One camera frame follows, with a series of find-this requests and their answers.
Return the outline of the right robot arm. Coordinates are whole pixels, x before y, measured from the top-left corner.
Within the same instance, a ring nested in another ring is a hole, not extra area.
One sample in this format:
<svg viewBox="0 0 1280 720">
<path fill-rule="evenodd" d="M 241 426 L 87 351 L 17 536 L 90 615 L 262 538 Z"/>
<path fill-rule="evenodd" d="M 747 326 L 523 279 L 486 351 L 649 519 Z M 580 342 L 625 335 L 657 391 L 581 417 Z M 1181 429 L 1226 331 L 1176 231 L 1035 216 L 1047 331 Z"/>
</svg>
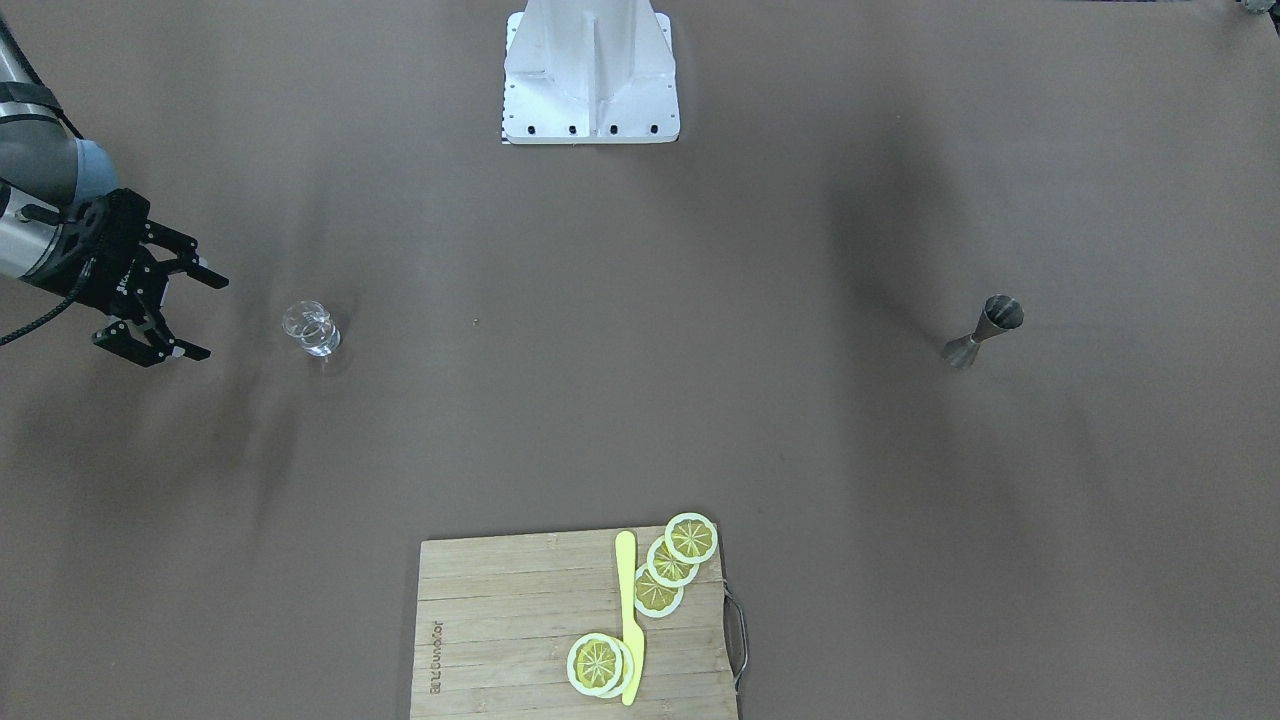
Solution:
<svg viewBox="0 0 1280 720">
<path fill-rule="evenodd" d="M 207 359 L 163 315 L 169 279 L 187 275 L 214 290 L 228 279 L 209 268 L 193 237 L 150 218 L 148 200 L 125 188 L 110 155 L 74 127 L 9 26 L 1 36 L 1 272 L 58 297 L 3 342 L 79 304 L 108 319 L 93 343 L 136 365 Z"/>
</svg>

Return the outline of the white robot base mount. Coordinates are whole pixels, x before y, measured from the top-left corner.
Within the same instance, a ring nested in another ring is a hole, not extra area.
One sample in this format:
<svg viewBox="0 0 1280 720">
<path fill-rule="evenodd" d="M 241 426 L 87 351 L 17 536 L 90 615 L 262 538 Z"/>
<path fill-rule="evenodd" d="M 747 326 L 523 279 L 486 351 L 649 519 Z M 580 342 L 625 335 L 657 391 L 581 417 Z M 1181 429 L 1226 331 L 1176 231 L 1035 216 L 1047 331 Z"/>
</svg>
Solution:
<svg viewBox="0 0 1280 720">
<path fill-rule="evenodd" d="M 671 18 L 649 1 L 530 1 L 506 19 L 500 140 L 672 143 L 681 135 Z"/>
</svg>

